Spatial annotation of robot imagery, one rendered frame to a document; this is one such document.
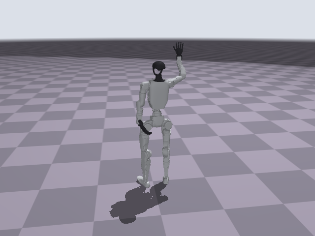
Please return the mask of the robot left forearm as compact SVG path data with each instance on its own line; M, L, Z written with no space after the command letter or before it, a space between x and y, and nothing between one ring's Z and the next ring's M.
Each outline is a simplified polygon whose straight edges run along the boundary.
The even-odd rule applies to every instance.
M137 113L136 113L136 118L137 118L137 120L136 120L136 123L139 125L139 120L142 120L142 113L143 113L143 108L141 108L140 107L140 101L138 100L137 102L136 102L136 110L137 110Z

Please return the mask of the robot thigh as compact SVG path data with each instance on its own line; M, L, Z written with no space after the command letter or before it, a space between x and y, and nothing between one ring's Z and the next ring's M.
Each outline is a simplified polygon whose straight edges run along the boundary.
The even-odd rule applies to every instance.
M151 119L147 121L143 121L143 126L146 128L148 132L152 129L152 125L153 123ZM147 153L147 159L149 159L152 156L152 152L148 149L149 135L145 134L145 132L143 132L141 128L140 128L139 142L140 142L141 153L145 151Z
M162 148L163 156L168 156L168 148L170 148L171 127L172 127L172 122L169 119L165 118L164 126L161 127L162 136L163 136L163 148Z

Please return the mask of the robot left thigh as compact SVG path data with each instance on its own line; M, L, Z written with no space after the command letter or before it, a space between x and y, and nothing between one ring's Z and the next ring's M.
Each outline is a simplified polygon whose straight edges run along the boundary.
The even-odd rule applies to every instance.
M143 126L146 128L148 132L152 129L152 125L153 123L151 119L147 121L143 121ZM147 153L147 159L149 159L152 156L152 152L148 149L149 135L145 134L145 132L143 132L141 128L140 128L139 142L140 142L141 153L145 151Z

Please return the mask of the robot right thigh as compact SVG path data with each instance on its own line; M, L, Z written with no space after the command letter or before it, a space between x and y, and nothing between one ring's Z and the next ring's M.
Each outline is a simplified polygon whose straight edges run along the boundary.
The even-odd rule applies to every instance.
M161 127L162 136L163 136L163 148L162 148L163 156L168 156L168 148L170 148L171 127L172 127L172 122L169 119L165 118L164 126Z

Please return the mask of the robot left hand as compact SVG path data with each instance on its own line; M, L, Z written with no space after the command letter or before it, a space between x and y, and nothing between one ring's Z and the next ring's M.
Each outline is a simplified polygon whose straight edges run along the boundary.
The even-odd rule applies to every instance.
M146 130L146 128L143 126L142 120L139 120L138 122L139 122L139 125L138 125L138 126L141 127L142 131L145 132L145 134L148 134L148 135L151 135L151 134L152 134L152 132L148 132L148 131Z

